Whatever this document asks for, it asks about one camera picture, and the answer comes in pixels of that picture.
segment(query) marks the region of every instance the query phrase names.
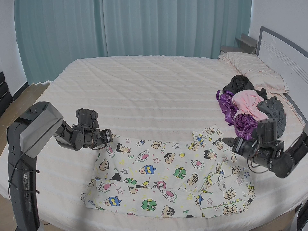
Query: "curtain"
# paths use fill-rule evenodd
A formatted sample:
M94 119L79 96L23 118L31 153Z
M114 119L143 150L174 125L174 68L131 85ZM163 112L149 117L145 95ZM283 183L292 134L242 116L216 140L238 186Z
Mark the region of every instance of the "curtain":
M15 0L29 83L54 80L79 58L217 58L248 34L251 0Z

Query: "bed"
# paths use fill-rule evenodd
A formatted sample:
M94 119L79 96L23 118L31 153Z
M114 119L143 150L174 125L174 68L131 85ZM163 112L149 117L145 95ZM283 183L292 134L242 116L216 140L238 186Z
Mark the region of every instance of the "bed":
M275 52L273 40L269 38L268 43L265 35L263 32L257 53L271 68L278 67L275 71L280 73L279 66L271 64L274 57L268 57L262 46L269 44L269 49ZM216 91L237 74L236 68L222 59L168 56L80 59L72 62L37 101L51 102L70 125L77 123L75 111L78 108L96 110L101 129L110 128L113 133L131 138L187 142L191 140L192 131L213 124L221 128L226 137L235 137L234 127L224 121L215 96ZM297 84L285 80L290 90L297 90ZM305 124L298 114L301 110L304 116L304 103L291 91L297 107L283 94L277 96L287 114L286 130L281 138L287 148ZM40 170L37 201L41 219L68 231L250 230L294 209L307 197L307 190L302 188L308 183L303 173L308 167L304 158L292 176L285 179L271 172L252 173L256 200L240 214L209 219L158 219L89 209L82 203L80 194L91 178L97 154L90 149L67 150L59 147L54 139L49 140L37 159ZM0 194L6 198L7 157L8 146L0 157L0 172L3 172Z

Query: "white headboard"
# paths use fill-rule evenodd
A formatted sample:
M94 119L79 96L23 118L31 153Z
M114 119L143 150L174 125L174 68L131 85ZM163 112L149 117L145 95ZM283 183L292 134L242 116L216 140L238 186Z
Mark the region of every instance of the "white headboard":
M290 89L287 98L307 123L308 52L262 26L256 55L283 77Z

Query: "pink cloth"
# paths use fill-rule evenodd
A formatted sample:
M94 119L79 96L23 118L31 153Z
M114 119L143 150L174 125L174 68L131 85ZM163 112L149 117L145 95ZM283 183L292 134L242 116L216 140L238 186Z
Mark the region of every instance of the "pink cloth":
M256 121L264 120L268 116L257 109L257 104L264 99L260 97L255 90L242 90L236 93L232 102L238 107L238 111L235 113L234 118L239 114L252 115Z

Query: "purple fabric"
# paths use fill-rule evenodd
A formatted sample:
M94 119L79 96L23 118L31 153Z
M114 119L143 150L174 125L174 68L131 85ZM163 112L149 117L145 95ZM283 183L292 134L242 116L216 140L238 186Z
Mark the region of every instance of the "purple fabric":
M237 136L250 140L252 131L257 128L258 122L252 115L239 114L235 118L235 133Z
M232 103L232 97L234 96L234 94L227 90L224 94L220 96L219 99L219 92L220 90L217 91L216 98L221 108L221 112L225 114L225 121L229 123L229 126L234 125L234 115L238 110L237 106Z

